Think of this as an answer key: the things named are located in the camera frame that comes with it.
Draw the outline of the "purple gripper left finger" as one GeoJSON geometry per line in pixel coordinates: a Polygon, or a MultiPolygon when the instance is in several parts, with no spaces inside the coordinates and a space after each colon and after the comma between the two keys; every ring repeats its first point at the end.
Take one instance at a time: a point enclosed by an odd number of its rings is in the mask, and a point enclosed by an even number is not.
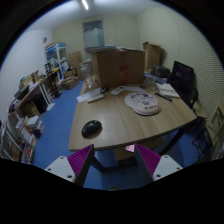
{"type": "Polygon", "coordinates": [[[83,186],[93,158],[94,145],[89,145],[68,157],[59,156],[45,170],[78,186],[83,186]]]}

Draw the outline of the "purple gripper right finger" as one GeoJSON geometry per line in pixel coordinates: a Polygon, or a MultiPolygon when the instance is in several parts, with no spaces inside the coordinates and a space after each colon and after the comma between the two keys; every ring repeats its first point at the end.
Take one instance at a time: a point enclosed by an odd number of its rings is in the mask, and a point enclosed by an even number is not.
{"type": "Polygon", "coordinates": [[[169,155],[162,155],[141,146],[135,145],[134,155],[140,170],[140,174],[146,184],[160,180],[182,169],[169,155]]]}

